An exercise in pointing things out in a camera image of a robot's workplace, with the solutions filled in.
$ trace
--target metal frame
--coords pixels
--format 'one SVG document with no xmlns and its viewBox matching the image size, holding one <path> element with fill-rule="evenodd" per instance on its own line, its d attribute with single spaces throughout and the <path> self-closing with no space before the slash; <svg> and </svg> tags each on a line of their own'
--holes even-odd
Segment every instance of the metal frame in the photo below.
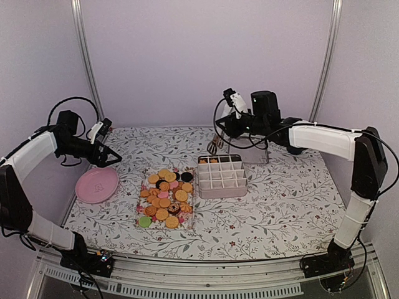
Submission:
<svg viewBox="0 0 399 299">
<path fill-rule="evenodd" d="M 87 39 L 85 34 L 85 27 L 83 23 L 82 8 L 80 6 L 80 0 L 71 0 L 72 13 L 74 15 L 75 28 L 77 38 L 79 40 L 80 52 L 82 54 L 83 63 L 85 66 L 87 80 L 89 81 L 89 88 L 94 100 L 95 106 L 99 110 L 99 116 L 104 119 L 104 111 L 100 101 L 99 91 L 94 79 L 94 72 L 92 63 L 90 61 L 89 49 L 87 47 Z"/>
<path fill-rule="evenodd" d="M 319 85 L 317 86 L 316 96 L 314 98 L 312 110 L 310 112 L 309 121 L 316 121 L 317 115 L 319 114 L 325 86 L 327 85 L 327 79 L 330 72 L 330 65 L 334 53 L 335 41 L 338 35 L 341 9 L 342 9 L 342 0 L 334 0 L 334 4 L 332 6 L 332 15 L 331 15 L 330 32 L 327 43 L 327 49 L 325 50 L 322 73 L 320 75 Z"/>
<path fill-rule="evenodd" d="M 389 294 L 377 255 L 371 243 L 367 248 L 367 270 L 375 295 L 378 299 L 388 299 Z M 363 265 L 363 248 L 356 245 L 352 249 L 355 268 Z M 301 283 L 331 277 L 342 272 L 335 272 L 320 277 L 305 278 L 299 268 L 301 257 L 292 257 L 277 260 L 242 260 L 242 261 L 190 261 L 175 259 L 146 259 L 137 255 L 123 256 L 115 254 L 115 268 L 111 278 L 96 277 L 101 289 L 105 293 L 115 293 L 134 298 L 148 298 L 145 292 L 157 291 L 158 294 L 181 294 L 180 298 L 189 298 L 190 294 L 203 295 L 202 298 L 235 298 L 233 294 L 253 293 L 273 290 L 287 290 Z M 60 255 L 51 249 L 42 249 L 35 263 L 36 272 L 29 288 L 28 299 L 36 299 L 44 276 L 50 276 L 72 284 L 77 283 L 77 272 L 62 268 L 59 265 Z M 266 298 L 286 298 L 289 294 L 280 294 Z"/>
</svg>

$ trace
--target compartment organizer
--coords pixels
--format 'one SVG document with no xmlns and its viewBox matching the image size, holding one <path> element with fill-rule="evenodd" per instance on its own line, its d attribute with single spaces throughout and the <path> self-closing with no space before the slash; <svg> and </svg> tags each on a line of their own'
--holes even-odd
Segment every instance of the compartment organizer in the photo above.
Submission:
<svg viewBox="0 0 399 299">
<path fill-rule="evenodd" d="M 243 161 L 238 154 L 200 156 L 198 189 L 203 199 L 244 196 L 248 190 Z"/>
</svg>

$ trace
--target printed flower pattern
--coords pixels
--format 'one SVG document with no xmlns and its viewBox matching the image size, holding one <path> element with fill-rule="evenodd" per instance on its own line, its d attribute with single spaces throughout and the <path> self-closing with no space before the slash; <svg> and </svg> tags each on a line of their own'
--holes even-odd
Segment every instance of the printed flower pattern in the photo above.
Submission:
<svg viewBox="0 0 399 299">
<path fill-rule="evenodd" d="M 65 227 L 92 248 L 171 259 L 275 259 L 326 251 L 345 208 L 323 159 L 311 150 L 293 156 L 272 143 L 269 164 L 245 164 L 244 197 L 196 199 L 193 229 L 136 228 L 142 172 L 195 167 L 213 134 L 212 128 L 113 129 L 106 144 L 123 158 L 112 166 L 120 179 L 117 192 L 101 204 L 76 201 Z"/>
</svg>

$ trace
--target floral tablecloth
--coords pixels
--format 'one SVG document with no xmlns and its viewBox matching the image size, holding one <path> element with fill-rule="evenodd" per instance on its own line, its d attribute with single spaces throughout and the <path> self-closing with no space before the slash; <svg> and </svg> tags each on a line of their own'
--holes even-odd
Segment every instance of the floral tablecloth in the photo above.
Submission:
<svg viewBox="0 0 399 299">
<path fill-rule="evenodd" d="M 244 197 L 197 200 L 192 230 L 134 226 L 143 169 L 194 167 L 213 134 L 211 128 L 114 129 L 106 144 L 123 157 L 113 165 L 117 192 L 101 204 L 76 201 L 65 227 L 82 234 L 89 247 L 172 259 L 275 259 L 325 251 L 345 208 L 324 161 L 316 151 L 292 156 L 272 143 L 269 164 L 245 164 Z"/>
</svg>

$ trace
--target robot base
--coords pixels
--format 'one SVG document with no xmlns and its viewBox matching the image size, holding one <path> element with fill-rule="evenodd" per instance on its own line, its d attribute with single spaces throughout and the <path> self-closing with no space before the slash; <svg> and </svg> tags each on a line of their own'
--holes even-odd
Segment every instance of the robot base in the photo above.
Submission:
<svg viewBox="0 0 399 299">
<path fill-rule="evenodd" d="M 324 254 L 303 258 L 300 261 L 300 268 L 304 271 L 305 278 L 338 272 L 352 268 L 355 265 L 350 251 L 338 265 L 334 265 L 330 261 L 329 256 L 329 254 Z"/>
</svg>

